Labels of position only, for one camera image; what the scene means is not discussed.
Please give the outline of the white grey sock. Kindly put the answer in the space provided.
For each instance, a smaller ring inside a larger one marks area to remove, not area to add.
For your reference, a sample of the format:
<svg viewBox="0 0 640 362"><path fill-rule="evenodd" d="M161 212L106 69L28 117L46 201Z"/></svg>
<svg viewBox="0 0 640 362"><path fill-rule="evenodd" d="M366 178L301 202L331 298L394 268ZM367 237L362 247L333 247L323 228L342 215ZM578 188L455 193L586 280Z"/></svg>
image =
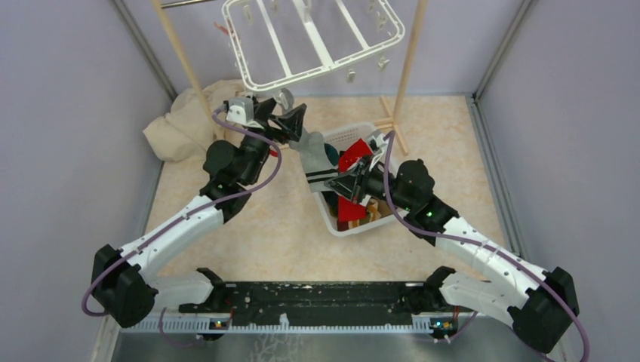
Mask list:
<svg viewBox="0 0 640 362"><path fill-rule="evenodd" d="M276 99L277 104L282 109L282 115L291 111L294 107L294 97L292 93L284 89L281 96ZM338 175L338 170L333 167L325 154L325 138L321 132L309 132L303 126L303 133L299 142L290 141L286 143L291 149L297 151L303 168L304 176L309 184L310 191L333 192L326 186L324 181Z"/></svg>

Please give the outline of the white plastic laundry basket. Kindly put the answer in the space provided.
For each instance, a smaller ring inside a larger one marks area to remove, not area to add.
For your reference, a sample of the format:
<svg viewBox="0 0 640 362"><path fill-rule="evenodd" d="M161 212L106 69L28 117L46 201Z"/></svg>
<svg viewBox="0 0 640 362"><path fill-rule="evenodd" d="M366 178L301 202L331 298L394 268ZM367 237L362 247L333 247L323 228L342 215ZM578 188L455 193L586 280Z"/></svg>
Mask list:
<svg viewBox="0 0 640 362"><path fill-rule="evenodd" d="M333 164L339 164L342 153L359 145L377 129L371 122L358 122L323 130L324 144ZM327 192L316 192L314 200L328 231L336 237L346 237L372 230L395 220L388 204L372 198L366 206L349 204L343 198Z"/></svg>

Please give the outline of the white plastic sock hanger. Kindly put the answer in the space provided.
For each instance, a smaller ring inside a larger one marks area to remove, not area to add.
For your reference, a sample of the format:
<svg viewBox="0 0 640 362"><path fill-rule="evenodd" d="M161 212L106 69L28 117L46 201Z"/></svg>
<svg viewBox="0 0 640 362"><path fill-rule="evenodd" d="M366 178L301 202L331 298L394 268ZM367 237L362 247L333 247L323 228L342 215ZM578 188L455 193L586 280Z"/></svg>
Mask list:
<svg viewBox="0 0 640 362"><path fill-rule="evenodd" d="M341 69L354 79L406 28L388 1L225 1L221 8L235 66L245 87L268 93Z"/></svg>

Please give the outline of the red plain sock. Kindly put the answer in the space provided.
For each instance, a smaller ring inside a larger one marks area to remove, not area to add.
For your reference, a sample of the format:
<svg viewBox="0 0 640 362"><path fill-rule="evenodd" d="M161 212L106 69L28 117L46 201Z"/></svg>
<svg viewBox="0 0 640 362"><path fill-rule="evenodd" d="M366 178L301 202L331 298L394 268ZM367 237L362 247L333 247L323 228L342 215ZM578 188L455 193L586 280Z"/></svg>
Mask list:
<svg viewBox="0 0 640 362"><path fill-rule="evenodd" d="M340 196L337 204L337 219L339 222L351 222L364 219L367 216L366 207L354 204Z"/></svg>

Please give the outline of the red snowflake sock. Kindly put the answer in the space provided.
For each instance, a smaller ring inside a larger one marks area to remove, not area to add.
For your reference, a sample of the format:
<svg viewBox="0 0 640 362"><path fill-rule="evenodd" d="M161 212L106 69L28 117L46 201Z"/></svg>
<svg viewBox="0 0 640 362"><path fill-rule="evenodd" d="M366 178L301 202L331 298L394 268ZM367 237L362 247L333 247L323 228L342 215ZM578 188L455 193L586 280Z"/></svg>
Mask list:
<svg viewBox="0 0 640 362"><path fill-rule="evenodd" d="M359 139L355 143L353 143L346 151L340 154L337 168L340 172L345 172L360 158L372 154L373 152L371 151L369 145L363 139Z"/></svg>

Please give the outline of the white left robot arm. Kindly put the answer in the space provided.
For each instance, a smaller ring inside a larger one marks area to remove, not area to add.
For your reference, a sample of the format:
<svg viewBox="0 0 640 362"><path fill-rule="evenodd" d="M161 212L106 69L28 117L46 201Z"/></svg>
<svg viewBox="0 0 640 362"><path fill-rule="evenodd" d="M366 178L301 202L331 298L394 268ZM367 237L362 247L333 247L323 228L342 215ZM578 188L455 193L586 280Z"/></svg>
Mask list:
<svg viewBox="0 0 640 362"><path fill-rule="evenodd" d="M107 244L95 253L91 284L81 301L86 315L109 315L126 328L156 310L201 306L216 312L225 305L226 291L212 271L199 269L178 277L160 277L158 272L189 245L237 216L251 195L275 178L282 165L279 146L300 141L307 110L301 103L276 115L276 105L273 98L234 97L214 110L213 121L243 134L242 141L213 141L203 164L208 182L182 210L120 248ZM89 309L90 298L102 312Z"/></svg>

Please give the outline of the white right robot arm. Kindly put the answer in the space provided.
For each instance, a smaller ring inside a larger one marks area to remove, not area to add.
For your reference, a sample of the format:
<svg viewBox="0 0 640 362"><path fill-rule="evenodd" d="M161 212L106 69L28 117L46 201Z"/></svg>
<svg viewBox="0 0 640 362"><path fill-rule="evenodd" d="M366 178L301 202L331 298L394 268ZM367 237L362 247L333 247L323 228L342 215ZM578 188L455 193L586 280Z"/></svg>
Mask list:
<svg viewBox="0 0 640 362"><path fill-rule="evenodd" d="M574 279L560 267L552 271L531 264L485 237L433 191L435 181L420 159L403 162L391 173L371 156L360 158L344 172L323 182L353 203L366 197L384 198L406 211L400 222L432 246L462 259L483 277L472 281L455 271L425 290L435 311L449 305L481 312L501 321L540 353L558 344L580 313Z"/></svg>

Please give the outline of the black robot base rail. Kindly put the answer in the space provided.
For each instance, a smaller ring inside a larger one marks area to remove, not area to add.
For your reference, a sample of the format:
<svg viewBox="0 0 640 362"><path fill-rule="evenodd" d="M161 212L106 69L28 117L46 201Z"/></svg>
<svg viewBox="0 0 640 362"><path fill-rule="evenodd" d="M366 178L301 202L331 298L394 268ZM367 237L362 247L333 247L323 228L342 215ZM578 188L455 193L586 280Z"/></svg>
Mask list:
<svg viewBox="0 0 640 362"><path fill-rule="evenodd" d="M226 282L199 304L163 311L156 329L217 339L228 333L419 333L455 336L466 308L423 282Z"/></svg>

